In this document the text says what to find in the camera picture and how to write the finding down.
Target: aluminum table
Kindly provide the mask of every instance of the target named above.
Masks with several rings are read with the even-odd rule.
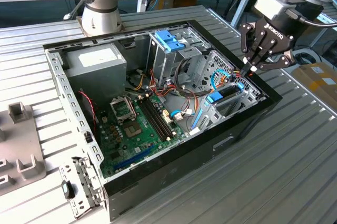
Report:
[[[122,16],[127,29],[196,19],[237,56],[240,36],[202,6]],[[41,45],[83,37],[76,21],[0,29],[0,109],[32,105],[47,176],[0,197],[0,223],[73,223],[58,166],[79,148]],[[241,142],[122,215],[122,223],[328,223],[337,218],[335,114],[286,72],[260,76],[282,101]],[[76,223],[108,223],[103,207]]]

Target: circuit board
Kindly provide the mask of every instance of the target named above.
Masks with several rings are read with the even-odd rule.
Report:
[[[157,114],[164,118],[162,111],[165,108],[159,98],[152,95],[148,100]],[[130,102],[136,113],[136,118],[126,120],[122,124],[117,123],[116,116],[110,107],[96,113],[100,122],[97,134],[101,140],[100,148],[104,156],[104,161],[101,164],[104,178],[110,177],[186,137],[183,130],[175,123],[166,124],[174,136],[166,139],[160,136],[152,126],[153,118],[149,118],[149,115],[146,116],[147,111],[140,107],[141,102],[141,100]]]

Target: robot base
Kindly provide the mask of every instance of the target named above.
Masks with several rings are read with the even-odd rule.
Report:
[[[118,8],[110,13],[99,13],[85,7],[82,16],[82,28],[88,36],[121,31],[122,20]]]

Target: robotiq logo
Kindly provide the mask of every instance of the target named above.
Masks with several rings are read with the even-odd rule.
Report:
[[[267,23],[264,28],[270,29],[271,32],[273,32],[276,36],[278,36],[281,40],[283,39],[283,35],[278,32],[276,29],[274,29],[272,26],[270,26],[269,23]]]

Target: sticker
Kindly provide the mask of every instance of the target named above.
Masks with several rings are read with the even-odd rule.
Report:
[[[336,85],[336,82],[332,80],[332,78],[324,78],[323,79],[328,85]]]
[[[324,73],[324,71],[319,67],[311,67],[311,69],[316,73]]]
[[[117,56],[112,52],[110,48],[107,48],[100,49],[95,52],[80,54],[78,58],[80,59],[83,67],[89,67],[116,60]]]

